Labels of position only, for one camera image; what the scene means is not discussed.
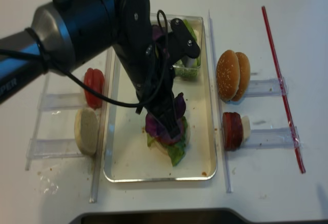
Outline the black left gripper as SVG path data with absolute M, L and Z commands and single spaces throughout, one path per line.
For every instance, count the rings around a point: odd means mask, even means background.
M 175 71 L 170 64 L 169 56 L 152 54 L 146 82 L 136 87 L 139 100 L 136 113 L 146 109 L 163 127 L 161 138 L 178 139 L 181 137 L 181 128 L 176 115 L 176 105 L 172 92 Z

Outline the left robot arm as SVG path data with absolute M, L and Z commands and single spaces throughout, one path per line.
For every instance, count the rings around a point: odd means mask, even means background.
M 180 135 L 177 102 L 172 92 L 173 65 L 187 56 L 195 59 L 200 47 L 181 19 L 168 21 L 157 12 L 158 38 L 150 22 L 150 0 L 52 0 L 37 8 L 32 25 L 1 39 L 1 101 L 49 71 L 72 72 L 113 47 L 138 98 L 123 103 L 146 109 L 171 138 Z

